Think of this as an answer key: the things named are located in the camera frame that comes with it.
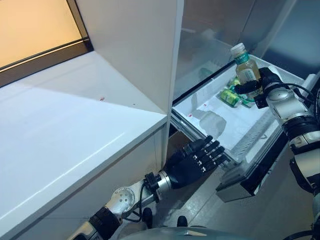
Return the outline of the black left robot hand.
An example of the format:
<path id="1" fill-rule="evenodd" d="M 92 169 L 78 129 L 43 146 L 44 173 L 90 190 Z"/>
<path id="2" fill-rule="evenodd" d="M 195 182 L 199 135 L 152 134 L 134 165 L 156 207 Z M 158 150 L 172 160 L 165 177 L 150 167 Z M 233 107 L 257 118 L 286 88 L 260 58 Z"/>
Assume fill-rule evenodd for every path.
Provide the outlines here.
<path id="1" fill-rule="evenodd" d="M 172 189 L 188 186 L 215 170 L 227 158 L 225 148 L 211 135 L 178 149 L 163 168 Z"/>

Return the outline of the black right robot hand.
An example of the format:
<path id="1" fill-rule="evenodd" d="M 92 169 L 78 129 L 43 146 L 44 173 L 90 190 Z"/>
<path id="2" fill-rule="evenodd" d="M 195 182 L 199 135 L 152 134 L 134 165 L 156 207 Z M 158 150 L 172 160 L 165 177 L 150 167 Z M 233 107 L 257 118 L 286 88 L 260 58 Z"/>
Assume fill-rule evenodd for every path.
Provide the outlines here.
<path id="1" fill-rule="evenodd" d="M 259 68 L 259 80 L 252 80 L 244 84 L 235 86 L 237 94 L 248 94 L 262 88 L 262 95 L 267 95 L 271 90 L 268 85 L 279 82 L 279 76 L 272 72 L 268 67 Z"/>

